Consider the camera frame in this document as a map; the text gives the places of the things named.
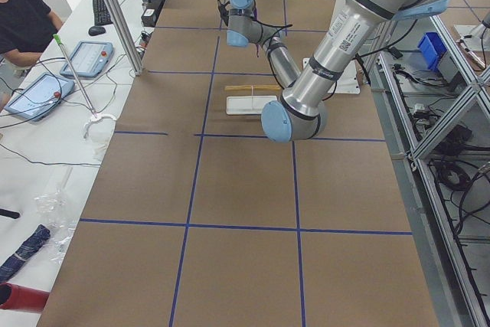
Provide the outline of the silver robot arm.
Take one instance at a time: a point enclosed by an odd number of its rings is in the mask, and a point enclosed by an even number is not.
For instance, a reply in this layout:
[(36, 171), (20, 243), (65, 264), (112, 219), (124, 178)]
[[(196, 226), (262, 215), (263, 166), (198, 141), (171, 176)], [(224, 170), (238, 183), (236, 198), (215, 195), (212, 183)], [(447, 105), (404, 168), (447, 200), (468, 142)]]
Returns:
[(323, 100), (371, 32), (392, 20), (417, 19), (444, 12), (449, 0), (345, 0), (322, 42), (300, 69), (279, 35), (279, 28), (254, 17), (255, 0), (229, 0), (227, 43), (260, 46), (283, 91), (267, 103), (261, 126), (275, 142), (311, 139), (327, 121)]

